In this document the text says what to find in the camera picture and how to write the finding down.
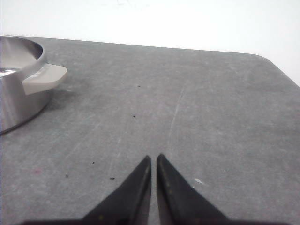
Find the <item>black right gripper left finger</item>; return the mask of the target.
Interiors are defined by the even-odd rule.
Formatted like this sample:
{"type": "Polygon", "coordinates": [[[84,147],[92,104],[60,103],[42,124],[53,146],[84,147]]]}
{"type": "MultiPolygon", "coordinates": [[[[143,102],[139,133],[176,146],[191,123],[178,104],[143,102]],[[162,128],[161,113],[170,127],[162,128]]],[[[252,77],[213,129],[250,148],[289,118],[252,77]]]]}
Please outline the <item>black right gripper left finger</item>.
{"type": "Polygon", "coordinates": [[[123,183],[83,217],[90,225],[146,225],[151,197],[151,158],[135,167],[123,183]]]}

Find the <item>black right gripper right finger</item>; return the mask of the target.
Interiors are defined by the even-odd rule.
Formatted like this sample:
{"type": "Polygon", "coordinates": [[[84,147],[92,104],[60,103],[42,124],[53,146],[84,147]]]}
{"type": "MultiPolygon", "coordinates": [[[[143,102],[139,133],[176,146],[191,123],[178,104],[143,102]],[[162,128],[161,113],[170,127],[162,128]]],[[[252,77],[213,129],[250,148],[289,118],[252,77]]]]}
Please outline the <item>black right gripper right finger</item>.
{"type": "Polygon", "coordinates": [[[223,225],[230,222],[199,194],[164,154],[157,157],[157,198],[161,221],[173,225],[223,225]]]}

